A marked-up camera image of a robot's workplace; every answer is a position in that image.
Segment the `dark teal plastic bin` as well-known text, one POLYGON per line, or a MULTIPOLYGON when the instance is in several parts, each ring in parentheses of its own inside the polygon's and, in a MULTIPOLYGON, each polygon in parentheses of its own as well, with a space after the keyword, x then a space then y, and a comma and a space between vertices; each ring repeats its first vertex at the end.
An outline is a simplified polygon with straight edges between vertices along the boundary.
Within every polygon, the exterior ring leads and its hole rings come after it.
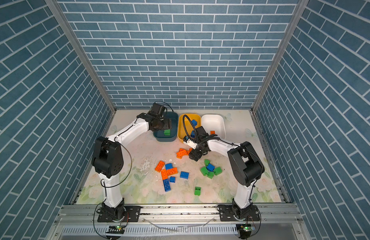
POLYGON ((178 134, 179 115, 175 112, 169 112, 166 114, 166 118, 171 120, 172 128, 154 132, 154 137, 159 142, 173 142, 178 134))

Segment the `white plastic bin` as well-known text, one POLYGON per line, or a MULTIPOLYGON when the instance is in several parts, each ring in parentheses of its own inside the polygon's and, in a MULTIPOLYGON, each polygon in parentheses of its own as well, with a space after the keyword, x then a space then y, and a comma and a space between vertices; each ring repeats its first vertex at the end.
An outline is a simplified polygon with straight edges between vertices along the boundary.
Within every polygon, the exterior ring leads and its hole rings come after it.
POLYGON ((225 122, 222 116, 216 114, 206 114, 201 117, 202 126, 210 134, 214 132, 218 137, 226 138, 225 122))

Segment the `yellow plastic bin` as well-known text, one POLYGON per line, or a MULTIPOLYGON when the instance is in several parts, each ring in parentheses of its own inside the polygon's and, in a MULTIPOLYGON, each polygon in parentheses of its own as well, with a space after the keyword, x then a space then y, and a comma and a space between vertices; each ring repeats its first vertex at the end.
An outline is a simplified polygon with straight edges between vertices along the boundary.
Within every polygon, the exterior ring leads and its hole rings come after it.
POLYGON ((178 124, 178 138, 180 142, 183 142, 183 138, 186 136, 186 131, 188 131, 188 134, 190 135, 192 131, 194 130, 191 126, 191 122, 185 118, 183 120, 183 116, 187 115, 191 121, 195 121, 197 124, 195 125, 195 128, 198 128, 201 126, 201 116, 197 114, 182 114, 179 116, 179 124, 178 124))

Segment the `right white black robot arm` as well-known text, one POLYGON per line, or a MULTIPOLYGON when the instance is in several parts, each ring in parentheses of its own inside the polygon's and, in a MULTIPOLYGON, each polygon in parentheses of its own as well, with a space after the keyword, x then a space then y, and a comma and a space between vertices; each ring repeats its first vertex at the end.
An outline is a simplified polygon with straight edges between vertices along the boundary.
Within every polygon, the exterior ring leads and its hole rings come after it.
POLYGON ((253 204, 255 185, 261 179, 265 167, 249 142, 231 143, 216 134, 209 135, 203 127, 194 129, 194 136, 186 133, 183 143, 191 147, 189 157, 198 161, 208 152, 219 153, 229 159, 233 175, 238 182, 232 200, 231 214, 239 221, 260 221, 261 212, 253 204))

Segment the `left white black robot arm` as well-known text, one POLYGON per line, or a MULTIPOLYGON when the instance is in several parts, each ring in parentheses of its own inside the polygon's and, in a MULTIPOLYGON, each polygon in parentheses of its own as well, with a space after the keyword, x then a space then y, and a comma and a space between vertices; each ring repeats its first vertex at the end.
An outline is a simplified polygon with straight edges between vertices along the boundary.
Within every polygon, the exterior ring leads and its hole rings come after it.
POLYGON ((95 140, 91 164, 100 176, 105 194, 100 214, 109 222, 122 222, 128 216, 125 199, 119 187, 123 183, 120 180, 120 172, 124 167, 123 151, 129 154, 126 146, 148 131, 157 132, 172 128, 172 120, 165 116, 166 106, 165 103, 153 103, 147 113, 137 115, 124 129, 95 140))

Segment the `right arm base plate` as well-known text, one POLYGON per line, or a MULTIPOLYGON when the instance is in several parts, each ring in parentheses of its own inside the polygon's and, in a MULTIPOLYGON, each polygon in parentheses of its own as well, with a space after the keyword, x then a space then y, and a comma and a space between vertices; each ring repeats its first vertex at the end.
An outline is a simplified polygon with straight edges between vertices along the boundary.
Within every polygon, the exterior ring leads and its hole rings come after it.
POLYGON ((220 221, 260 221, 260 211, 254 204, 250 204, 244 209, 240 209, 236 205, 217 205, 217 210, 220 213, 220 221))

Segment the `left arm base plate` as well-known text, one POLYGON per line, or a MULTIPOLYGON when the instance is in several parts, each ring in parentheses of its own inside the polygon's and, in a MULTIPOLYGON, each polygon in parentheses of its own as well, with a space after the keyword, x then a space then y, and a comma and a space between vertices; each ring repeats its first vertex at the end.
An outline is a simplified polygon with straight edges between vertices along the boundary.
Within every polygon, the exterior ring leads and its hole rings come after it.
POLYGON ((96 210, 99 223, 136 223, 139 220, 141 206, 121 206, 110 208, 105 205, 96 210))

